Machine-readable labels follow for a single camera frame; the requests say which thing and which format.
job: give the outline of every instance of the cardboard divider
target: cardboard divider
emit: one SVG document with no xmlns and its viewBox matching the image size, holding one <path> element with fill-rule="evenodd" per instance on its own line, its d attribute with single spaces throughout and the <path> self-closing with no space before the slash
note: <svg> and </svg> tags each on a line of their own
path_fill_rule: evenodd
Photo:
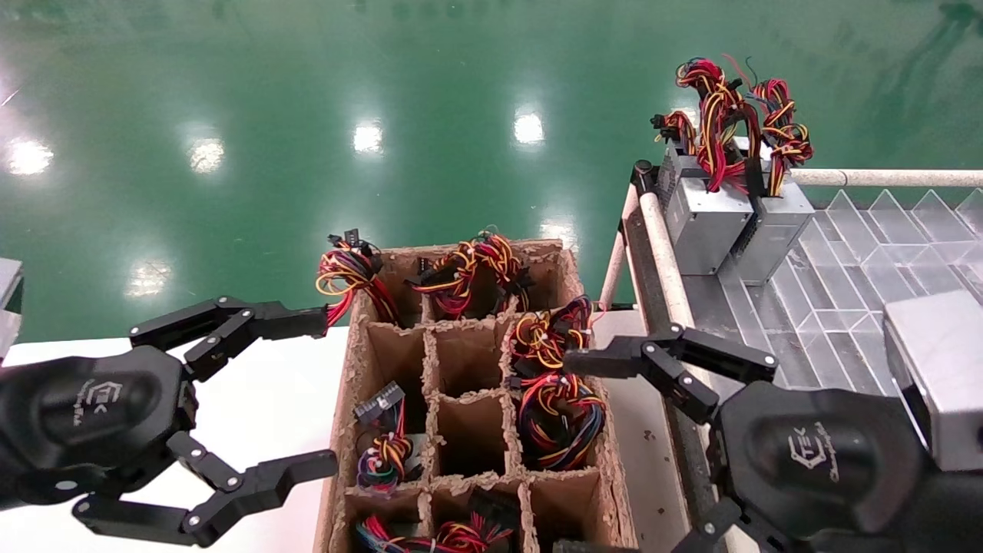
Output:
<svg viewBox="0 0 983 553">
<path fill-rule="evenodd" d="M 549 553 L 558 537 L 637 547 L 610 418 L 588 456 L 590 467 L 553 472 L 522 464 L 514 399 L 502 382 L 511 374 L 510 329 L 521 316 L 516 299 L 494 317 L 439 321 L 430 301 L 403 284 L 416 275 L 420 257 L 436 259 L 454 247 L 383 252 L 383 281 L 408 315 L 403 323 L 415 325 L 411 330 L 380 323 L 365 294 L 356 297 L 331 435 L 340 470 L 324 482 L 316 550 L 361 552 L 353 541 L 354 524 L 370 514 L 386 522 L 418 522 L 413 533 L 435 535 L 440 523 L 468 516 L 467 500 L 476 487 L 518 498 L 514 553 L 537 553 L 540 544 Z M 583 293 L 573 255 L 558 240 L 513 241 L 512 248 L 539 284 L 530 290 L 534 310 L 562 307 Z M 407 397 L 407 432 L 426 438 L 423 474 L 386 498 L 356 487 L 364 430 L 353 409 L 392 381 Z M 607 399 L 602 383 L 590 385 Z"/>
<path fill-rule="evenodd" d="M 382 252 L 382 258 L 382 271 L 379 272 L 378 278 L 396 303 L 399 327 L 411 329 L 415 325 L 425 322 L 423 294 L 406 284 L 406 278 L 417 276 L 417 258 L 411 259 L 406 256 L 393 255 L 388 251 Z"/>
<path fill-rule="evenodd" d="M 368 331 L 370 362 L 362 377 L 358 402 L 371 399 L 386 384 L 395 382 L 406 394 L 406 432 L 424 432 L 424 330 L 402 331 L 383 323 L 369 323 Z"/>
<path fill-rule="evenodd" d="M 440 529 L 440 525 L 445 522 L 469 522 L 471 519 L 469 501 L 477 488 L 500 494 L 514 502 L 516 508 L 519 509 L 515 515 L 521 518 L 521 503 L 518 495 L 520 487 L 526 487 L 526 484 L 520 480 L 487 476 L 466 478 L 453 485 L 437 487 L 431 494 L 431 514 L 434 528 Z M 523 543 L 524 539 L 525 531 L 520 524 L 519 527 L 513 528 L 512 535 L 507 538 L 511 545 L 509 551 L 519 551 L 520 544 Z"/>
<path fill-rule="evenodd" d="M 345 519 L 348 521 L 334 546 L 338 553 L 360 553 L 356 524 L 376 515 L 393 536 L 428 536 L 433 533 L 430 496 L 420 490 L 397 491 L 380 497 L 358 488 L 345 490 Z"/>
<path fill-rule="evenodd" d="M 434 475 L 505 474 L 500 393 L 466 399 L 440 397 L 436 413 L 437 457 Z"/>
<path fill-rule="evenodd" d="M 533 480 L 530 507 L 540 551 L 552 551 L 552 544 L 559 539 L 613 545 L 604 520 L 601 489 L 602 479 L 596 469 Z"/>
<path fill-rule="evenodd" d="M 563 307 L 584 293 L 577 276 L 576 262 L 569 250 L 550 251 L 542 256 L 527 256 L 529 276 L 529 311 L 545 311 Z"/>
<path fill-rule="evenodd" d="M 371 399 L 390 382 L 405 394 L 406 433 L 425 434 L 428 404 L 424 397 L 424 330 L 399 330 L 384 323 L 366 323 L 368 350 L 355 404 Z M 344 413 L 355 427 L 353 455 L 344 458 L 342 469 L 355 481 L 359 456 L 372 446 L 379 430 L 357 421 L 351 411 Z"/>
<path fill-rule="evenodd" d="M 436 384 L 442 394 L 459 398 L 501 386 L 501 341 L 495 339 L 495 326 L 495 320 L 488 319 L 434 329 Z"/>
</svg>

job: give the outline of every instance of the cable connector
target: cable connector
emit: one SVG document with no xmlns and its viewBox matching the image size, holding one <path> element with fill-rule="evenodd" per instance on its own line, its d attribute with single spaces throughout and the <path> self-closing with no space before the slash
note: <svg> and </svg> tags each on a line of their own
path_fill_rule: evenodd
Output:
<svg viewBox="0 0 983 553">
<path fill-rule="evenodd" d="M 529 267 L 523 267 L 515 274 L 515 278 L 505 283 L 505 291 L 512 294 L 518 295 L 522 290 L 528 290 L 536 284 L 533 282 L 533 278 L 529 276 Z"/>
<path fill-rule="evenodd" d="M 418 257 L 417 258 L 417 276 L 418 277 L 421 277 L 422 275 L 425 275 L 427 273 L 427 271 L 431 271 L 433 268 L 434 268 L 434 262 L 433 261 L 431 261 L 431 260 L 429 260 L 429 259 L 427 259 L 425 257 Z"/>
<path fill-rule="evenodd" d="M 360 245 L 359 242 L 361 242 L 359 240 L 359 229 L 358 228 L 352 228 L 351 230 L 346 230 L 345 231 L 345 242 L 348 242 L 348 245 L 349 246 L 351 246 L 353 248 L 357 248 Z"/>
<path fill-rule="evenodd" d="M 468 499 L 468 510 L 503 528 L 519 531 L 519 502 L 505 494 L 476 487 Z"/>
<path fill-rule="evenodd" d="M 383 413 L 403 401 L 404 398 L 406 398 L 406 394 L 403 393 L 403 389 L 395 382 L 390 382 L 372 399 L 355 407 L 355 416 L 362 424 L 372 425 L 379 420 Z"/>
<path fill-rule="evenodd" d="M 518 373 L 519 376 L 526 378 L 536 378 L 540 376 L 541 373 L 541 371 L 536 370 L 536 364 L 531 359 L 519 359 L 514 365 L 512 365 L 512 368 L 515 369 L 515 372 Z"/>
</svg>

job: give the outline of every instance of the white table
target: white table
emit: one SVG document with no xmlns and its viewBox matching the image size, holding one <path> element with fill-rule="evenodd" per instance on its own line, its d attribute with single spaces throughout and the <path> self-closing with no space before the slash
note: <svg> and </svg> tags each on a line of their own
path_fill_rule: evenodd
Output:
<svg viewBox="0 0 983 553">
<path fill-rule="evenodd" d="M 192 436 L 236 470 L 260 461 L 330 447 L 334 404 L 348 328 L 333 328 L 326 338 L 261 340 L 233 359 L 205 384 L 197 386 L 201 408 Z M 175 349 L 183 354 L 190 347 Z M 5 366 L 70 355 L 101 357 L 130 349 L 126 338 L 13 346 Z M 216 544 L 217 553 L 277 551 L 308 553 L 323 481 L 294 488 L 282 509 L 242 519 Z M 178 464 L 126 499 L 192 508 L 211 489 Z M 23 507 L 0 513 L 4 551 L 71 553 L 174 553 L 180 545 L 97 536 L 72 517 L 75 501 L 50 507 Z"/>
</svg>

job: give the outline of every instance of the silver metal box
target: silver metal box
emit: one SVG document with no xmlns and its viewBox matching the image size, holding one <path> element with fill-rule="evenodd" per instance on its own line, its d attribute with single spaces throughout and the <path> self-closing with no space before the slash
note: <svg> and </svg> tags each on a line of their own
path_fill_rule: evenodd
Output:
<svg viewBox="0 0 983 553">
<path fill-rule="evenodd" d="M 814 214 L 802 189 L 785 176 L 781 197 L 759 201 L 757 217 L 734 246 L 741 280 L 751 286 L 768 282 Z"/>
<path fill-rule="evenodd" d="M 695 155 L 685 155 L 682 143 L 667 140 L 663 164 L 659 168 L 659 179 L 656 181 L 659 204 L 663 207 L 663 215 L 668 211 L 669 200 L 680 178 L 706 177 L 707 172 L 696 162 Z"/>
<path fill-rule="evenodd" d="M 895 383 L 942 470 L 983 468 L 983 307 L 966 290 L 889 303 Z"/>
<path fill-rule="evenodd" d="M 680 178 L 665 224 L 682 275 L 713 275 L 754 213 L 747 196 L 724 184 L 707 192 L 702 179 Z"/>
</svg>

